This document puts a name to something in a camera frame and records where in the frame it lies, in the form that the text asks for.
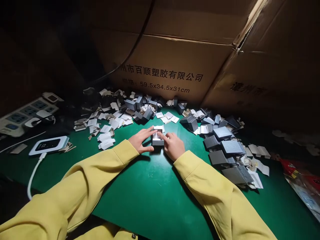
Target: black wire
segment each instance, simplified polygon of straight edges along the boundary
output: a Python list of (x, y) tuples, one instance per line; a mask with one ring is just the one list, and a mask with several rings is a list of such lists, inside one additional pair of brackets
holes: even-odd
[(53, 114), (51, 114), (51, 115), (49, 115), (49, 116), (46, 116), (46, 117), (44, 117), (44, 118), (40, 118), (39, 120), (37, 120), (36, 122), (32, 122), (31, 123), (31, 125), (35, 125), (36, 123), (38, 123), (38, 122), (40, 122), (41, 120), (43, 120), (43, 119), (47, 119), (47, 118), (49, 118), (49, 117), (53, 117), (54, 115)]
[(113, 69), (111, 72), (107, 73), (106, 75), (104, 75), (104, 76), (102, 76), (102, 77), (100, 77), (100, 78), (98, 78), (98, 79), (90, 82), (90, 83), (89, 83), (90, 85), (92, 85), (92, 84), (97, 84), (97, 83), (101, 82), (102, 80), (106, 79), (107, 76), (109, 76), (109, 75), (112, 74), (113, 72), (117, 71), (120, 67), (122, 67), (122, 66), (128, 61), (128, 59), (131, 57), (131, 55), (133, 54), (134, 50), (136, 49), (138, 43), (140, 42), (141, 37), (142, 37), (144, 31), (146, 30), (146, 27), (147, 27), (147, 25), (148, 25), (148, 22), (149, 22), (149, 19), (150, 19), (152, 10), (153, 10), (154, 3), (155, 3), (155, 0), (152, 0), (152, 1), (151, 1), (151, 4), (150, 4), (150, 7), (149, 7), (149, 11), (148, 11), (147, 17), (146, 17), (146, 19), (144, 20), (144, 23), (143, 23), (142, 29), (141, 29), (141, 31), (140, 31), (140, 33), (139, 33), (139, 36), (138, 36), (135, 44), (133, 45), (130, 53), (128, 54), (128, 56), (123, 60), (123, 62), (122, 62), (118, 67), (116, 67), (116, 68)]

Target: finger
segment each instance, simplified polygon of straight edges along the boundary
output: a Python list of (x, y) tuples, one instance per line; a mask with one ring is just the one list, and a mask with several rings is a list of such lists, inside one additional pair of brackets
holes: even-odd
[(150, 132), (152, 129), (153, 129), (153, 125), (151, 126), (151, 127), (149, 127), (149, 128), (147, 128), (147, 129), (143, 129), (143, 131), (145, 131), (145, 132)]
[(150, 137), (152, 134), (155, 134), (158, 130), (153, 130), (151, 132), (145, 132), (143, 133), (143, 140), (147, 139), (148, 137)]
[(152, 146), (148, 146), (148, 147), (143, 147), (141, 148), (141, 153), (144, 153), (144, 152), (153, 152), (154, 151), (154, 148)]
[(169, 132), (166, 134), (166, 136), (167, 136), (168, 138), (170, 138), (170, 139), (172, 139), (172, 138), (173, 138), (172, 133), (169, 133)]
[(169, 141), (169, 138), (167, 138), (165, 135), (163, 135), (162, 132), (158, 132), (158, 135), (159, 135), (165, 142), (168, 142), (168, 141)]

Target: scrap paper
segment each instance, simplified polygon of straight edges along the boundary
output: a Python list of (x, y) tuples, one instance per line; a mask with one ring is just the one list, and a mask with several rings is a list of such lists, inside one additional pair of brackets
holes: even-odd
[(262, 185), (262, 182), (260, 180), (260, 177), (259, 177), (259, 174), (256, 173), (256, 172), (253, 172), (251, 171), (250, 169), (247, 169), (248, 170), (248, 173), (250, 174), (250, 176), (252, 177), (253, 179), (253, 184), (256, 188), (260, 188), (260, 189), (263, 189), (263, 185)]
[(97, 124), (97, 119), (96, 118), (95, 119), (90, 119), (88, 121), (87, 127), (93, 126), (95, 124)]
[(251, 160), (251, 163), (255, 164), (256, 168), (258, 168), (264, 175), (267, 175), (269, 177), (270, 168), (268, 166), (263, 165), (263, 163), (260, 160), (255, 158)]

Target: cardboard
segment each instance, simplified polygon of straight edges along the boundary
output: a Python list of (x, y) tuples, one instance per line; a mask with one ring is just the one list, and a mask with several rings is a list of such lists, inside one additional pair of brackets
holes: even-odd
[[(232, 44), (260, 0), (156, 1), (145, 34)], [(151, 1), (83, 1), (87, 26), (139, 33)]]
[[(92, 31), (106, 72), (126, 58), (137, 36), (100, 29)], [(138, 89), (165, 99), (177, 95), (179, 99), (197, 104), (232, 48), (231, 45), (143, 35), (125, 68), (110, 75), (110, 80), (121, 89)]]

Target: yellow sleeve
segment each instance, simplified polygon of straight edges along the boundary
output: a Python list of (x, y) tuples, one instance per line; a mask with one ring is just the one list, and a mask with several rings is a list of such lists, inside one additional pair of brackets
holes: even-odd
[(276, 239), (243, 193), (212, 166), (190, 151), (174, 166), (209, 214), (221, 240)]
[(128, 140), (75, 164), (0, 226), (0, 239), (65, 239), (93, 211), (107, 183), (139, 153)]

